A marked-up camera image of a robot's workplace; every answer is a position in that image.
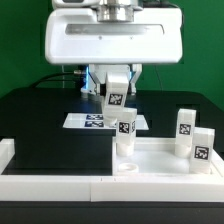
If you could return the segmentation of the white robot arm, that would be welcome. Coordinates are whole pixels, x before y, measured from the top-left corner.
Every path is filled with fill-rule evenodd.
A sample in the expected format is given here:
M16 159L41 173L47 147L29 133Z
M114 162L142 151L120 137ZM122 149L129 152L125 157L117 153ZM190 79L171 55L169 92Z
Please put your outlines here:
M82 91L118 98L135 91L144 64L173 64L183 54L182 10L139 0L51 0L45 57L51 64L84 65Z

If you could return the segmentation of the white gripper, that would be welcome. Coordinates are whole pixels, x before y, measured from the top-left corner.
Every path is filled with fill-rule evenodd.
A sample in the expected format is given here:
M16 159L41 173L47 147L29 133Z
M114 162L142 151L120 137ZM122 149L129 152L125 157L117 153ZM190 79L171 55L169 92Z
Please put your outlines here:
M47 21L45 57L52 64L90 64L97 95L106 94L106 66L131 64L130 94L136 93L141 64L176 63L182 57L182 12L146 8L132 22L106 23L88 9L57 9Z

